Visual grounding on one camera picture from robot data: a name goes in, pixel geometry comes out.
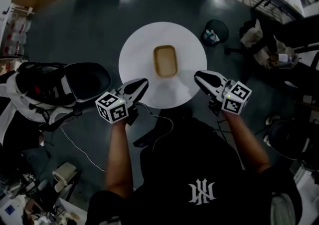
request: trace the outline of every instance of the white logo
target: white logo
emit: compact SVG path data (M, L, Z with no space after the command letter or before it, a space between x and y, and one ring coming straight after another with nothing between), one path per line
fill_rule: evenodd
M207 188L206 188L206 183L207 183L207 180L204 179L202 184L200 182L200 180L198 179L196 181L197 183L197 187L193 184L189 184L189 186L191 187L192 189L192 194L193 194L193 197L191 199L191 201L189 201L190 203L196 203L197 202L197 206L201 205L201 204L207 204L209 203L209 201L207 200L210 199L210 200L214 200L216 199L214 196L213 196L213 184L214 183L210 183L208 185L208 194L207 194Z

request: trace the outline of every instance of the black t-shirt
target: black t-shirt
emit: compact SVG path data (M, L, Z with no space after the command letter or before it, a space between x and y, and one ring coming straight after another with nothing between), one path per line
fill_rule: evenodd
M301 200L291 174L243 171L236 151L208 125L191 119L141 153L144 184L127 200L102 191L90 200L88 225L270 224L273 196L286 193L296 219Z

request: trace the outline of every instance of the dark gray floor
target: dark gray floor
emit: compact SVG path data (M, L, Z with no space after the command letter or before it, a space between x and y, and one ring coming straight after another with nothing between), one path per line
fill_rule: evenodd
M113 87L117 87L121 84L118 71L120 51L135 30L151 22L170 21L188 28L199 37L209 20L219 19L228 26L230 36L225 44L205 47L208 70L239 80L243 73L243 56L226 56L223 48L224 45L240 47L238 31L244 22L251 19L251 13L249 7L236 0L59 0L33 17L26 51L30 61L36 62L99 63L109 71ZM265 117L269 113L293 114L293 99L283 91L266 85L254 75L247 85L253 93L242 116L253 132L264 127ZM221 118L208 109L208 101L209 98L199 91L185 106L192 108L194 117L217 127L216 121ZM143 183L143 178L139 159L141 149L133 147L132 143L151 130L156 122L143 108L139 108L139 112L137 121L128 130L135 187ZM104 167L110 125L99 117L97 111L74 119L64 126L64 130L96 164ZM45 135L45 140L51 141L50 133ZM278 155L262 142L262 134L258 135L258 140L275 164ZM104 188L104 173L91 165L61 129L54 133L52 141L54 146L46 145L52 157L41 178L52 178L51 173L57 165L71 162L83 171L71 201L87 208L91 195ZM48 158L44 149L33 152L32 163L39 176Z

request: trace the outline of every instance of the wooden tray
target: wooden tray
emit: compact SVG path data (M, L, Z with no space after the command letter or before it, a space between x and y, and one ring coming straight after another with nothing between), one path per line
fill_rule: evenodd
M154 67L158 76L172 77L177 74L177 57L175 48L162 45L154 49Z

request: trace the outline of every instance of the cable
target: cable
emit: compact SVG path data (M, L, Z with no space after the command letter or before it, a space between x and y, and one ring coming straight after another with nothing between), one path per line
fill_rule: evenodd
M220 130L220 129L214 129L214 131L222 131L222 132L224 132L224 133L233 134L233 132L231 132L231 131L225 131L225 130Z
M222 136L223 136L225 142L227 142L227 139L226 139L226 137L225 137L225 135L224 135L224 133L223 133L223 130L221 129L220 122L218 121L217 124L218 124L219 130L220 130L220 133L222 134Z
M264 127L263 129L257 131L254 135L258 135L259 133L263 132L264 130L266 130L269 126L267 125L266 127Z
M166 133L166 134L160 136L158 139L155 140L154 145L153 145L153 148L152 148L152 151L154 151L154 147L155 147L156 142L157 142L158 140L160 140L162 137L164 137L164 136L166 136L166 135L168 135L169 133L172 132L172 130L173 130L173 128L174 128L174 123L173 123L173 121L172 121L170 118L163 117L163 116L158 116L158 115L153 114L153 113L149 110L149 108L148 108L145 104L143 104L143 103L138 102L138 103L136 103L136 105L143 106L144 108L146 108L146 110L147 110L151 115L153 115L153 116L156 117L156 118L168 119L168 120L171 122L171 129L170 129L170 131L169 131L168 133Z
M98 169L100 169L101 171L105 172L105 170L103 170L102 168L100 168L98 165L96 165L96 164L89 158L89 156L86 154L85 151L82 151L79 147L77 147L77 146L75 145L75 143L66 135L66 133L64 132L64 130L63 130L62 127L60 127L60 129L62 130L62 132L64 133L64 135L66 136L66 138L69 139L77 149L79 149L81 152L83 152L83 153L86 155L86 157L88 158L88 160L89 160L94 166L96 166L96 167L97 167Z

